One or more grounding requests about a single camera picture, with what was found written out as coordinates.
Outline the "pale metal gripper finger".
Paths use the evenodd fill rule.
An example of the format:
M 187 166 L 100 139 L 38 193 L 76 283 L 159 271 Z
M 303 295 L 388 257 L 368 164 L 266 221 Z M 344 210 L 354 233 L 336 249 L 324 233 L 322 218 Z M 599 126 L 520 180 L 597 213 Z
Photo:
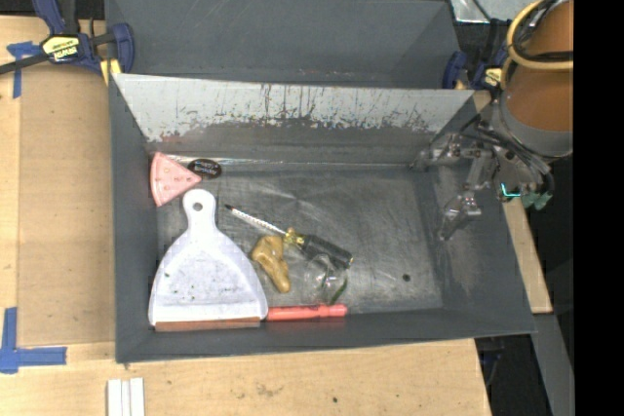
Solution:
M 430 145 L 420 150 L 409 163 L 410 170 L 426 171 L 429 168 L 453 166 L 461 159 L 461 147 L 451 142 L 441 146 Z
M 474 192 L 463 192 L 451 198 L 443 207 L 438 238 L 448 241 L 453 234 L 482 215 Z

